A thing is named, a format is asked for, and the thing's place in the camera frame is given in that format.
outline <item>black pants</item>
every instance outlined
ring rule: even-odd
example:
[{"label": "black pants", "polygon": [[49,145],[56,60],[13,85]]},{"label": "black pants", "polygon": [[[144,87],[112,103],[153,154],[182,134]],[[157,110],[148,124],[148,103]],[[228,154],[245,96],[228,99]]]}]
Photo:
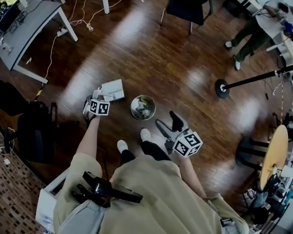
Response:
[{"label": "black pants", "polygon": [[[142,151],[146,155],[151,155],[155,160],[170,160],[167,154],[155,143],[144,141],[141,144]],[[123,150],[121,154],[121,165],[134,160],[136,157],[129,150]]]}]

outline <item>round base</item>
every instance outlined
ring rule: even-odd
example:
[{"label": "round base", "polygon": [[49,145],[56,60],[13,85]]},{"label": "round base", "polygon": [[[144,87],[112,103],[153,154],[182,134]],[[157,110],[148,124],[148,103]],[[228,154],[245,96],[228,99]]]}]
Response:
[{"label": "round base", "polygon": [[215,82],[215,92],[217,96],[222,99],[229,97],[229,92],[230,92],[229,89],[226,89],[225,91],[221,90],[221,87],[226,85],[227,85],[227,82],[224,79],[218,79]]},{"label": "round base", "polygon": [[240,147],[246,147],[246,148],[250,148],[253,149],[253,145],[250,142],[251,137],[250,136],[245,136],[243,137],[239,144],[238,147],[236,148],[236,152],[235,152],[235,163],[239,166],[239,167],[243,167],[244,165],[242,164],[241,160],[245,160],[250,162],[251,158],[252,158],[252,154],[247,154],[244,152],[240,152],[239,148]]}]

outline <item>metal bowl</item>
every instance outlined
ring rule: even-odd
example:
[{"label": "metal bowl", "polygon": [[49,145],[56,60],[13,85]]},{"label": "metal bowl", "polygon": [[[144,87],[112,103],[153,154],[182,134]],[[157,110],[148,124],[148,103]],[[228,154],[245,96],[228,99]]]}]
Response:
[{"label": "metal bowl", "polygon": [[[148,102],[148,109],[150,110],[150,114],[146,118],[144,118],[136,110],[136,108],[139,107],[139,101],[141,101],[141,99],[146,100]],[[151,119],[153,117],[153,115],[155,114],[156,106],[155,106],[154,100],[151,97],[149,97],[149,96],[137,96],[132,101],[131,106],[130,106],[130,110],[131,110],[132,116],[134,116],[136,119],[138,119],[138,120],[147,120],[147,119]]]}]

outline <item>chair leg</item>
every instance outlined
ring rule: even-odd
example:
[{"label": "chair leg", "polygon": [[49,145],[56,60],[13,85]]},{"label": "chair leg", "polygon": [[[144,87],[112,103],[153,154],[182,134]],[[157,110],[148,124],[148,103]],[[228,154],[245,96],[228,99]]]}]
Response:
[{"label": "chair leg", "polygon": [[163,20],[164,20],[165,11],[166,11],[166,8],[163,10],[163,14],[162,14],[162,19],[161,19],[160,26],[162,26],[162,24],[163,24]]},{"label": "chair leg", "polygon": [[193,22],[190,22],[189,35],[192,35],[192,26],[193,26]]}]

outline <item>wooden floor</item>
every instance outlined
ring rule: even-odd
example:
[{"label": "wooden floor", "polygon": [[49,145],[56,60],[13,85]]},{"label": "wooden floor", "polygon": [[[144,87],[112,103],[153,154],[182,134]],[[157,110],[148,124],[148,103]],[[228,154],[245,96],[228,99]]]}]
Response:
[{"label": "wooden floor", "polygon": [[[113,5],[119,0],[109,0]],[[159,118],[170,123],[169,111],[184,117],[192,130],[197,131],[204,144],[200,153],[191,157],[199,179],[206,190],[220,192],[229,202],[241,190],[252,169],[235,164],[236,146],[244,135],[257,140],[267,140],[268,124],[273,123],[272,113],[281,114],[281,88],[272,95],[281,78],[268,79],[234,88],[228,99],[219,99],[214,83],[225,78],[229,83],[277,69],[276,53],[266,53],[261,48],[247,58],[241,71],[234,70],[232,55],[225,41],[233,38],[245,24],[244,19],[231,16],[221,4],[212,0],[214,13],[204,26],[188,35],[188,22],[167,15],[159,26],[167,0],[122,0],[110,9],[109,15],[95,15],[89,32],[84,23],[74,30],[79,38],[74,42],[69,35],[55,40],[49,83],[39,100],[59,107],[61,122],[80,120],[79,127],[60,130],[56,143],[54,164],[31,163],[45,179],[51,181],[69,166],[85,132],[82,109],[86,96],[102,83],[121,78],[125,99],[111,103],[110,113],[102,117],[99,129],[99,160],[106,150],[109,175],[119,162],[116,143],[125,140],[130,149],[141,152],[138,144],[139,130],[147,127],[153,140],[164,146],[164,138],[155,126]],[[63,6],[67,16],[75,0]],[[84,0],[78,0],[73,20],[83,17]],[[102,0],[87,0],[85,21],[102,8]],[[23,61],[30,57],[26,68],[45,76],[49,65],[50,49],[59,25],[52,21],[36,37]],[[27,100],[33,100],[41,83],[15,71],[9,72],[0,60],[0,77],[12,83]],[[293,90],[284,86],[284,110],[292,108]],[[149,121],[137,121],[130,114],[130,103],[138,95],[148,95],[156,102],[156,114]],[[9,117],[0,110],[3,127],[16,128],[17,117]]]}]

